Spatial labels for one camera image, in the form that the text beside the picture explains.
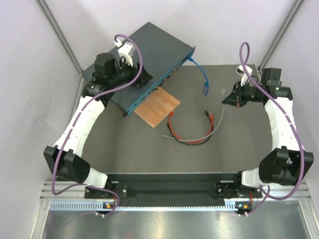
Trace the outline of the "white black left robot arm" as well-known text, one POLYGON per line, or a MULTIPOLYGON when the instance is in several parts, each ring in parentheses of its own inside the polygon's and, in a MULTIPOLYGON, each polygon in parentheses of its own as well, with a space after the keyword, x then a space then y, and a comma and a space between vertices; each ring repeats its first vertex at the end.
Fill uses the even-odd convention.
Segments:
POLYGON ((142 79, 144 59, 139 52, 139 60, 134 65, 128 61, 130 53, 116 59, 111 53, 97 55, 91 80, 83 89, 76 112, 61 137, 53 146, 47 146, 43 152, 52 173, 52 183, 58 178, 73 181, 76 186, 96 188, 101 197, 109 197, 113 185, 108 175, 92 168, 82 158, 83 148, 89 133, 99 115, 104 111, 116 91, 142 79))

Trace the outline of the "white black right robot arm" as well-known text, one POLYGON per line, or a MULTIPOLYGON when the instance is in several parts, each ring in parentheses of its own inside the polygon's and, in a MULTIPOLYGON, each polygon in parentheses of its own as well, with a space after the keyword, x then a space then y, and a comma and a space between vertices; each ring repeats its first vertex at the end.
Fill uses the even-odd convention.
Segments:
POLYGON ((248 82, 252 74, 250 67, 240 65, 236 72, 241 80, 234 84, 231 94, 222 103, 237 108, 248 102, 262 103, 270 122, 272 151, 259 167, 236 174, 232 185, 234 194, 244 197, 251 190, 269 184, 296 186, 312 166, 314 155, 306 152, 296 139, 291 88, 282 86, 278 68, 264 69, 260 83, 253 86, 248 82))

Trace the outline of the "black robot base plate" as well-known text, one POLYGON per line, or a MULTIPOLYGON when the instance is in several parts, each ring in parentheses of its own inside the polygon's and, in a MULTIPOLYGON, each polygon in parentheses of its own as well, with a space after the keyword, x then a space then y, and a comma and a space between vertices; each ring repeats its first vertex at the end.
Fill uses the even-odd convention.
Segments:
POLYGON ((110 174, 106 189, 121 199, 146 195, 196 195, 212 199, 261 198, 258 189, 239 185, 236 173, 110 174))

